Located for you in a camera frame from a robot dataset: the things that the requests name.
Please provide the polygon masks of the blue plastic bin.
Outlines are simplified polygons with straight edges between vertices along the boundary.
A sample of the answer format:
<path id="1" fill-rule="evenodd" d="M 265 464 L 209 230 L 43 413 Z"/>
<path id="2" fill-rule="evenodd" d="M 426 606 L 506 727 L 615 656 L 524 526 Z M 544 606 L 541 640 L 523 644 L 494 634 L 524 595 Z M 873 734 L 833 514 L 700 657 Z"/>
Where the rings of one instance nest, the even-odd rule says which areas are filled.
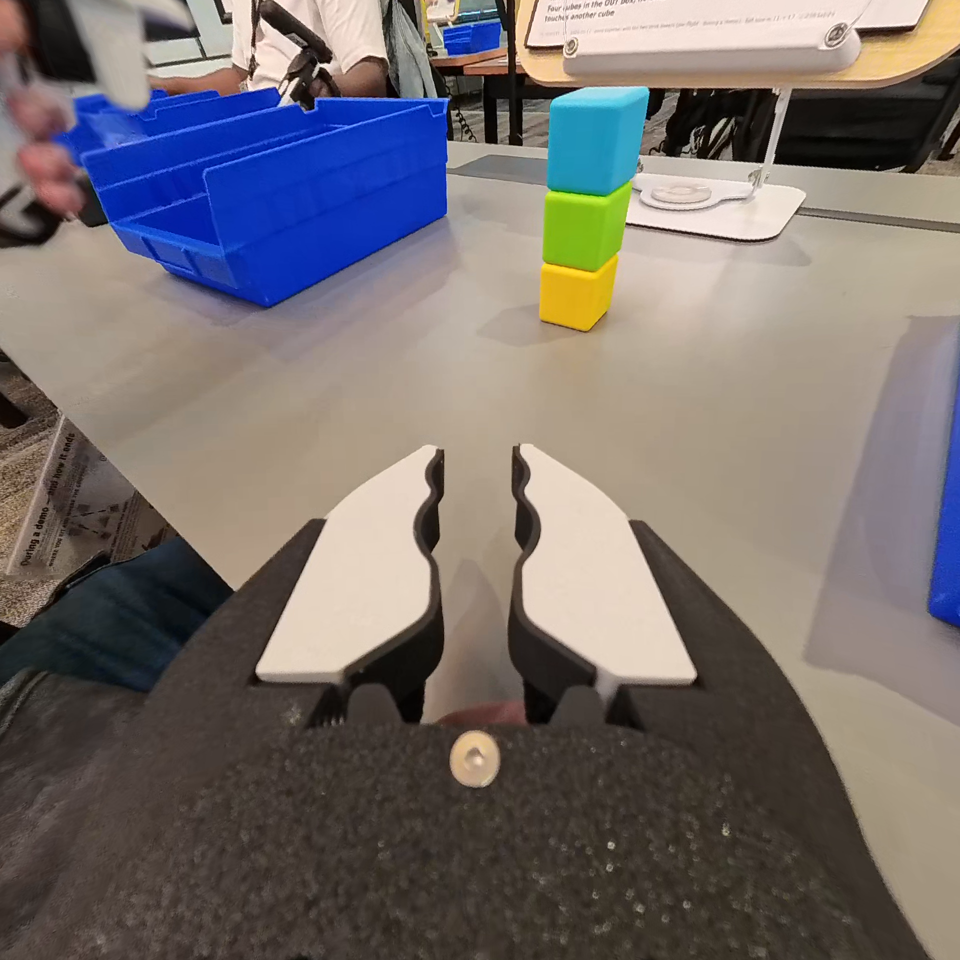
<path id="1" fill-rule="evenodd" d="M 82 157 L 124 247 L 275 306 L 448 212 L 446 99 L 278 105 Z"/>
<path id="2" fill-rule="evenodd" d="M 443 49 L 451 58 L 495 51 L 500 47 L 501 31 L 499 20 L 447 26 L 441 30 Z"/>
<path id="3" fill-rule="evenodd" d="M 959 628 L 959 376 L 950 408 L 941 504 L 928 594 L 930 616 Z"/>
<path id="4" fill-rule="evenodd" d="M 129 143 L 174 133 L 234 116 L 273 109 L 282 98 L 274 89 L 246 91 L 221 96 L 204 90 L 182 95 L 169 95 L 152 90 L 145 109 L 126 113 L 105 95 L 89 94 L 73 101 L 75 123 L 57 135 L 54 142 L 63 146 L 73 162 L 83 165 L 83 156 L 102 149 L 113 149 Z"/>

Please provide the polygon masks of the person's left hand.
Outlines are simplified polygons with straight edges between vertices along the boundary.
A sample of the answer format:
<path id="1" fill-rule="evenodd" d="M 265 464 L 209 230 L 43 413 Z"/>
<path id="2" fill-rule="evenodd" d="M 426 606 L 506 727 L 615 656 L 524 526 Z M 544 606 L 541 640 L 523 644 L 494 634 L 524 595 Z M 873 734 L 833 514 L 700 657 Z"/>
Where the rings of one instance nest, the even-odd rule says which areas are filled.
<path id="1" fill-rule="evenodd" d="M 76 218 L 86 204 L 79 169 L 70 153 L 54 138 L 66 126 L 66 114 L 50 95 L 23 87 L 5 95 L 9 115 L 22 143 L 17 165 L 42 207 L 67 219 Z"/>

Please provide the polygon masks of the cyan cube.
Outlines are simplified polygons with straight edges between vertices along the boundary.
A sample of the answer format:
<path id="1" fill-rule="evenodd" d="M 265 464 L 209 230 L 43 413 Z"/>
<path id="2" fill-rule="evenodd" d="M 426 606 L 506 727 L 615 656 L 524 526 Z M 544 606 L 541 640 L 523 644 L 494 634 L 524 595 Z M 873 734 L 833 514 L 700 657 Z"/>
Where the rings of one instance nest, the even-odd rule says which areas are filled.
<path id="1" fill-rule="evenodd" d="M 549 110 L 546 186 L 607 196 L 637 174 L 650 92 L 644 86 L 587 87 Z"/>

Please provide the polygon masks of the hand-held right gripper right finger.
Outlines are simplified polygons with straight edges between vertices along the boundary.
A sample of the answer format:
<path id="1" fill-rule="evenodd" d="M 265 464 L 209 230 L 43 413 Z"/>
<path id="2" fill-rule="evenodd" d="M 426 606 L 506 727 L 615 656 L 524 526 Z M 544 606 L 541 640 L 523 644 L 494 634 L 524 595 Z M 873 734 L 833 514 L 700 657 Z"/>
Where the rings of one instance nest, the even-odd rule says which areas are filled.
<path id="1" fill-rule="evenodd" d="M 519 549 L 509 655 L 528 724 L 570 690 L 608 715 L 629 690 L 689 691 L 698 670 L 634 522 L 594 481 L 531 442 L 511 450 Z"/>

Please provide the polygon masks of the yellow cube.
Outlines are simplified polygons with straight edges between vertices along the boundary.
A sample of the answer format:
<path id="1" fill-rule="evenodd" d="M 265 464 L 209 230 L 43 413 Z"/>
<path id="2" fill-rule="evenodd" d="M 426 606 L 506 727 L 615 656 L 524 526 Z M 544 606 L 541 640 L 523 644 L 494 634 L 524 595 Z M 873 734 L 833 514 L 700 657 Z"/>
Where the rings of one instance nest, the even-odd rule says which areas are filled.
<path id="1" fill-rule="evenodd" d="M 567 330 L 592 330 L 610 309 L 617 271 L 618 254 L 597 270 L 544 262 L 539 281 L 539 319 Z"/>

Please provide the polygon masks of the wooden document stand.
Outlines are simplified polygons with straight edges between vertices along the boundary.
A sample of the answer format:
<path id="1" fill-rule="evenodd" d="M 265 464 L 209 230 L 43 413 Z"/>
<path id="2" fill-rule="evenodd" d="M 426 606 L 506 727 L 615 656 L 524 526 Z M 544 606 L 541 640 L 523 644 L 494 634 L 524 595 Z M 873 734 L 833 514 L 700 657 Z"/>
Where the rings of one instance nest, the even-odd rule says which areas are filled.
<path id="1" fill-rule="evenodd" d="M 744 181 L 638 173 L 627 221 L 647 229 L 735 242 L 778 237 L 806 193 L 767 186 L 791 94 L 796 90 L 859 92 L 894 86 L 925 73 L 958 50 L 958 2 L 928 2 L 906 33 L 862 39 L 858 29 L 829 35 L 824 47 L 752 43 L 691 50 L 578 48 L 535 50 L 525 37 L 536 2 L 519 2 L 515 16 L 525 73 L 543 87 L 645 86 L 674 90 L 772 90 L 774 119 L 761 166 Z"/>

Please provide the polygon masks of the printed instruction poster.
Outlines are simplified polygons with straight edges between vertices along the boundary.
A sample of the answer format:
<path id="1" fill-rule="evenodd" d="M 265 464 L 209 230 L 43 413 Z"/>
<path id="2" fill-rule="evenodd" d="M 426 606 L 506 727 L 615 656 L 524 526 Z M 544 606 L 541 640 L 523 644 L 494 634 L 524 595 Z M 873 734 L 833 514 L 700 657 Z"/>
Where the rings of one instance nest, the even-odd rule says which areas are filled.
<path id="1" fill-rule="evenodd" d="M 3 574 L 64 580 L 97 559 L 125 562 L 175 536 L 162 514 L 61 414 Z"/>

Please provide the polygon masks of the grey desk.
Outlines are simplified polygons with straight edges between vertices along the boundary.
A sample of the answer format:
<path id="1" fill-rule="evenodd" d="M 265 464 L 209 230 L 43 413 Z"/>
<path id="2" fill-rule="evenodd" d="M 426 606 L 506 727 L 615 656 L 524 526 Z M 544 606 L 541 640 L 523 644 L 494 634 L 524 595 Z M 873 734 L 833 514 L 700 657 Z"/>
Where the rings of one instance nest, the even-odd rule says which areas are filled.
<path id="1" fill-rule="evenodd" d="M 927 611 L 958 233 L 631 230 L 582 334 L 539 320 L 544 187 L 447 183 L 445 218 L 267 310 L 69 224 L 2 252 L 2 349 L 234 587 L 444 448 L 430 718 L 520 689 L 512 447 L 593 481 L 775 656 L 910 922 L 958 958 L 958 631 Z"/>

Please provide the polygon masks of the green cube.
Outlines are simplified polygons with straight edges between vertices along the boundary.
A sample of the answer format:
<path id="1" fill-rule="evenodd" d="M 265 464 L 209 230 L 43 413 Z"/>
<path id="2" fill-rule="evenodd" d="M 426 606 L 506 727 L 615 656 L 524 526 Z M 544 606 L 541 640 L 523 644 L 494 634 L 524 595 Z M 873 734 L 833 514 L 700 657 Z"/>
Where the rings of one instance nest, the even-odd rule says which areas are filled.
<path id="1" fill-rule="evenodd" d="M 630 181 L 604 196 L 548 191 L 543 262 L 587 272 L 600 270 L 621 249 L 632 193 Z"/>

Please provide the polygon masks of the printed instruction sheet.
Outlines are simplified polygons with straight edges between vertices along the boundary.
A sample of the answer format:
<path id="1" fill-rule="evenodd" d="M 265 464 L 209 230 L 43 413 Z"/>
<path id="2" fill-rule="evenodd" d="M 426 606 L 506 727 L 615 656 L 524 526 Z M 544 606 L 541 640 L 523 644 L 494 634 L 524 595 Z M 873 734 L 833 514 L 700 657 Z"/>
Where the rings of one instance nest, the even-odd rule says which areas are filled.
<path id="1" fill-rule="evenodd" d="M 855 29 L 910 30 L 929 2 L 551 1 L 535 2 L 526 46 L 626 50 L 718 49 L 777 43 L 825 47 Z"/>

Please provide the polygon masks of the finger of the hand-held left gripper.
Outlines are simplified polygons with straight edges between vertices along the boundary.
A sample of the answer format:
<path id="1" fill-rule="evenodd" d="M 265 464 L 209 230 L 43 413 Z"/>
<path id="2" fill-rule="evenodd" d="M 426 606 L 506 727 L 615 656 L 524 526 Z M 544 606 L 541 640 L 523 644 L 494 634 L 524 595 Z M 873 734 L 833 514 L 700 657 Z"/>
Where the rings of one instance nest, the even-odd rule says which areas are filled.
<path id="1" fill-rule="evenodd" d="M 71 17 L 95 85 L 125 112 L 140 112 L 150 101 L 143 56 L 147 26 L 186 34 L 195 27 L 189 7 L 180 1 L 72 1 Z"/>

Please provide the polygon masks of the person's blue jeans leg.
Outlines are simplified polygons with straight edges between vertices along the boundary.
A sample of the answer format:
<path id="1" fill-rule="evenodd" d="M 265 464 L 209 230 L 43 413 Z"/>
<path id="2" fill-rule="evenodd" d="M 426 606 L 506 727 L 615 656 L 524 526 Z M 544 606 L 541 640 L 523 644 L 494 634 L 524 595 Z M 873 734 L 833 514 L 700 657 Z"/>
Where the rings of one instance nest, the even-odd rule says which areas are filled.
<path id="1" fill-rule="evenodd" d="M 24 670 L 150 691 L 234 594 L 181 537 L 86 574 L 1 650 L 1 681 Z"/>

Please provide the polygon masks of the grey jacket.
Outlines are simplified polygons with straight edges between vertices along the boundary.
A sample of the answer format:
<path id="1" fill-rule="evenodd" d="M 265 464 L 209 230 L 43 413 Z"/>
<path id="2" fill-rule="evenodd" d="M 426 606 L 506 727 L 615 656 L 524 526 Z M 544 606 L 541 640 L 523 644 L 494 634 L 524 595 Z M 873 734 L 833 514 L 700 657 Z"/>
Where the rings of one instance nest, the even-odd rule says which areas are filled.
<path id="1" fill-rule="evenodd" d="M 392 93 L 400 99 L 447 98 L 443 79 L 428 56 L 419 3 L 380 1 L 379 6 Z"/>

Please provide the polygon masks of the brown table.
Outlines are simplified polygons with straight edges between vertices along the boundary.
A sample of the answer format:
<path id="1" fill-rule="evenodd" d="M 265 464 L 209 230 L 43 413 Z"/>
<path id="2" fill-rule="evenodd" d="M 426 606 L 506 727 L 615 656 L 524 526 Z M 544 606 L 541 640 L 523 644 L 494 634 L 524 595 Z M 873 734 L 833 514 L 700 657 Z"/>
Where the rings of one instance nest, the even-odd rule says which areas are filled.
<path id="1" fill-rule="evenodd" d="M 510 60 L 506 48 L 464 55 L 433 55 L 431 66 L 443 78 L 442 88 L 447 89 L 447 78 L 473 77 L 482 82 L 481 105 L 483 134 L 486 144 L 498 143 L 498 103 L 505 102 L 508 108 L 508 144 L 522 147 L 523 99 L 529 90 L 526 74 L 519 63 Z"/>

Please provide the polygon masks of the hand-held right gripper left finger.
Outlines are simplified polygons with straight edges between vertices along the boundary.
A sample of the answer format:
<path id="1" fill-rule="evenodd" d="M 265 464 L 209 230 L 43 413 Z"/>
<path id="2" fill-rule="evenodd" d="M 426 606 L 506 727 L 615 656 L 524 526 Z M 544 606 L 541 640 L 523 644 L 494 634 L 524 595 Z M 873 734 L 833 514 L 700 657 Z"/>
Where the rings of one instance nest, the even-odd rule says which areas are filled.
<path id="1" fill-rule="evenodd" d="M 316 542 L 255 666 L 261 683 L 386 688 L 421 722 L 445 645 L 440 574 L 444 450 L 426 444 L 354 488 Z"/>

